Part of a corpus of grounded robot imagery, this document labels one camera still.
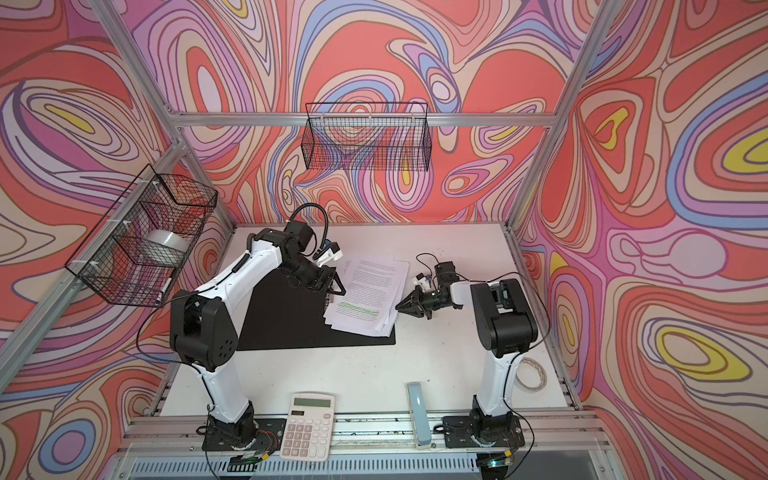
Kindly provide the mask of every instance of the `wire mesh basket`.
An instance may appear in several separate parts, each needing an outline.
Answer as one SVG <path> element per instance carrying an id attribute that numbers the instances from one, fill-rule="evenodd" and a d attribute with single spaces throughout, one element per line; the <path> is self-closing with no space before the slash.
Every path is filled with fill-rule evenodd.
<path id="1" fill-rule="evenodd" d="M 108 303 L 161 305 L 203 233 L 217 199 L 213 188 L 189 177 L 155 173 L 125 216 L 109 220 L 117 224 L 91 258 L 79 262 L 78 267 L 78 261 L 72 260 L 75 251 L 67 270 Z"/>
<path id="2" fill-rule="evenodd" d="M 429 170 L 425 102 L 314 102 L 305 108 L 307 170 Z"/>

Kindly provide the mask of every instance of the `black mounting plate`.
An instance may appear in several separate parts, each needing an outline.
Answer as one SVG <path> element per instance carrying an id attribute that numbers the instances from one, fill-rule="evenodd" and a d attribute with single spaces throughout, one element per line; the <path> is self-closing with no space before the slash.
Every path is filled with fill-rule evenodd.
<path id="1" fill-rule="evenodd" d="M 275 438 L 277 438 L 277 447 L 273 448 L 276 452 L 280 450 L 280 446 L 283 444 L 283 435 L 286 430 L 286 420 L 285 419 L 253 419 L 254 422 L 258 425 L 259 430 L 264 430 L 265 432 L 271 432 L 275 435 Z M 211 429 L 210 432 L 206 431 L 205 439 L 203 440 L 203 450 L 205 452 L 235 452 L 235 449 L 232 448 L 231 445 L 227 444 L 228 438 L 226 436 L 222 436 L 220 433 L 217 433 L 216 429 Z M 248 448 L 248 450 L 266 450 L 270 443 L 273 441 L 270 441 L 270 436 L 259 432 L 256 435 L 256 440 L 253 442 L 253 444 Z"/>
<path id="2" fill-rule="evenodd" d="M 476 449 L 481 446 L 491 447 L 511 447 L 514 452 L 520 446 L 525 445 L 520 418 L 512 416 L 512 429 L 509 432 L 508 439 L 501 439 L 493 445 L 479 445 L 472 439 L 472 421 L 468 416 L 446 416 L 442 417 L 442 424 L 445 431 L 445 446 L 449 449 Z"/>

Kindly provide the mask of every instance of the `paper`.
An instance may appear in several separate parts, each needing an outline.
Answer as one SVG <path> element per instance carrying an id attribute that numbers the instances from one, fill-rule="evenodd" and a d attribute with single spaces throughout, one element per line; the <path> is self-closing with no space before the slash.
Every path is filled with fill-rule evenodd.
<path id="1" fill-rule="evenodd" d="M 392 257 L 346 258 L 337 267 L 346 288 L 335 296 L 325 317 L 331 328 L 367 336 L 389 336 L 397 318 L 408 263 Z"/>

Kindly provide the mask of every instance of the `black mouse pad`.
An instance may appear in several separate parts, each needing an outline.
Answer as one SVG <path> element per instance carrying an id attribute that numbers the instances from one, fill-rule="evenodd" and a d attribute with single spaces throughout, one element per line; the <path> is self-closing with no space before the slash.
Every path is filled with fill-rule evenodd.
<path id="1" fill-rule="evenodd" d="M 389 336 L 340 332 L 325 324 L 325 293 L 292 288 L 279 271 L 267 274 L 253 289 L 238 350 L 311 349 L 324 346 L 395 345 Z"/>

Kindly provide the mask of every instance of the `white table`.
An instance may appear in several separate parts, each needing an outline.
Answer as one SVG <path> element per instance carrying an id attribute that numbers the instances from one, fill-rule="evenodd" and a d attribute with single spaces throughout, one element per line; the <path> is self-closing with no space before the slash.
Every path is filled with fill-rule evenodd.
<path id="1" fill-rule="evenodd" d="M 320 233 L 322 227 L 315 230 Z M 260 227 L 237 228 L 221 266 L 241 255 L 248 234 L 259 231 Z M 330 227 L 328 237 L 345 254 L 393 255 L 395 260 L 408 261 L 409 276 L 425 272 L 415 260 L 421 252 L 452 261 L 460 274 L 472 279 L 490 280 L 517 271 L 502 229 L 493 223 Z M 249 301 L 246 298 L 231 315 L 234 323 L 243 323 Z M 546 328 L 540 326 L 539 338 Z M 435 311 L 431 320 L 400 314 L 395 331 L 396 344 L 391 346 L 237 352 L 231 361 L 257 415 L 284 415 L 291 394 L 309 391 L 334 395 L 339 413 L 404 412 L 409 409 L 407 382 L 422 383 L 430 411 L 469 410 L 485 358 L 473 310 L 444 308 Z M 516 387 L 513 408 L 567 406 L 545 345 L 529 352 L 528 358 L 544 367 L 547 385 L 538 392 Z M 161 415 L 205 415 L 209 401 L 197 374 L 182 365 Z"/>

